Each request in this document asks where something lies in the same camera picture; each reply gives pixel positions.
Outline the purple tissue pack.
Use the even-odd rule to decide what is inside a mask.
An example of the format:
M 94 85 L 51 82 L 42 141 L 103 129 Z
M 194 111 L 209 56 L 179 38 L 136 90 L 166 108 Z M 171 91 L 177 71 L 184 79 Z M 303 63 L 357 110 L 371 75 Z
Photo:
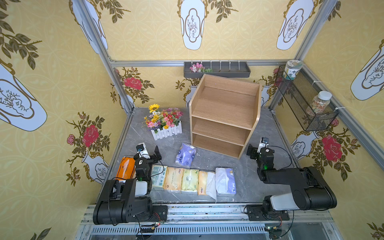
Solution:
M 177 166 L 190 168 L 196 155 L 196 148 L 192 145 L 182 143 L 176 156 L 175 164 Z
M 215 184 L 219 196 L 234 196 L 237 193 L 235 174 L 232 168 L 216 168 Z

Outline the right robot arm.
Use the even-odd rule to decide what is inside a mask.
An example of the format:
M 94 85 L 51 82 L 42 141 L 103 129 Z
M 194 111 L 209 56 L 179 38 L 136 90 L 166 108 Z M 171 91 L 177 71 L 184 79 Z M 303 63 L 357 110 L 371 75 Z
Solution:
M 287 194 L 266 197 L 264 203 L 274 211 L 328 210 L 337 206 L 337 198 L 315 167 L 274 168 L 274 150 L 248 146 L 247 156 L 257 161 L 259 179 L 265 184 L 287 185 Z

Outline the beige orange tissue pack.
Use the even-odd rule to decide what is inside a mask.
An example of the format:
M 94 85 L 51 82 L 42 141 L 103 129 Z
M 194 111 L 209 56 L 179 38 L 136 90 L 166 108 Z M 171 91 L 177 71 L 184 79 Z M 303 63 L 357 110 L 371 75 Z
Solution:
M 164 190 L 172 193 L 181 193 L 183 173 L 183 168 L 168 167 L 163 186 Z

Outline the pale orange tissue pack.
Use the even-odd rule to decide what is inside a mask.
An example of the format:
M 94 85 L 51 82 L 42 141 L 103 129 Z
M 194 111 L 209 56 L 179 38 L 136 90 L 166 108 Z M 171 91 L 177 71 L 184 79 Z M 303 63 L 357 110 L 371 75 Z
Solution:
M 209 196 L 217 201 L 215 172 L 199 171 L 198 195 Z

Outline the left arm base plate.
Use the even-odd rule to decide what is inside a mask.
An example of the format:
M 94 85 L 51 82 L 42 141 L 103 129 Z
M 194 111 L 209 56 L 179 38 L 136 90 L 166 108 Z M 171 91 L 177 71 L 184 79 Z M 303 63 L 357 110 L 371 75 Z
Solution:
M 134 216 L 135 221 L 139 222 L 166 222 L 168 218 L 168 206 L 155 205 L 149 212 L 141 213 Z

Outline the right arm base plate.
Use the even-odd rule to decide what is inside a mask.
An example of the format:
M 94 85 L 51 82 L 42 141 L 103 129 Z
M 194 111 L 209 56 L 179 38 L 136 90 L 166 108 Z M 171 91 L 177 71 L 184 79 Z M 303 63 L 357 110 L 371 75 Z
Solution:
M 272 207 L 262 205 L 246 205 L 244 210 L 250 221 L 288 221 L 290 220 L 287 211 L 277 211 Z

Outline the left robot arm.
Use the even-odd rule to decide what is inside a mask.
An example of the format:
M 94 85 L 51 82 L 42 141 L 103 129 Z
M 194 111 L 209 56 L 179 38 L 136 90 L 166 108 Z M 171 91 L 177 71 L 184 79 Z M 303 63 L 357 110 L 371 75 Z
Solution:
M 162 160 L 158 147 L 154 154 L 146 154 L 144 144 L 137 146 L 133 157 L 124 157 L 116 177 L 107 180 L 93 212 L 95 225 L 118 225 L 129 222 L 149 221 L 156 211 L 148 194 L 152 189 L 152 167 Z

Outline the white green tissue pack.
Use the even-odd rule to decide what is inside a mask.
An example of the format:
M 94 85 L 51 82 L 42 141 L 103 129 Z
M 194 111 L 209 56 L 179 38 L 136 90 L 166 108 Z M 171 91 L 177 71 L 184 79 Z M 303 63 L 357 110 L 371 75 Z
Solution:
M 168 167 L 163 165 L 153 165 L 152 167 L 152 189 L 164 190 L 165 179 Z

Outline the yellow green tissue pack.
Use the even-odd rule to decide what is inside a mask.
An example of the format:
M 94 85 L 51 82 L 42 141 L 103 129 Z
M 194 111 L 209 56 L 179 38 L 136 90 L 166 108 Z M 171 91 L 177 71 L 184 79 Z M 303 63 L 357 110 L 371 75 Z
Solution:
M 184 169 L 181 192 L 183 194 L 197 194 L 199 185 L 199 170 Z

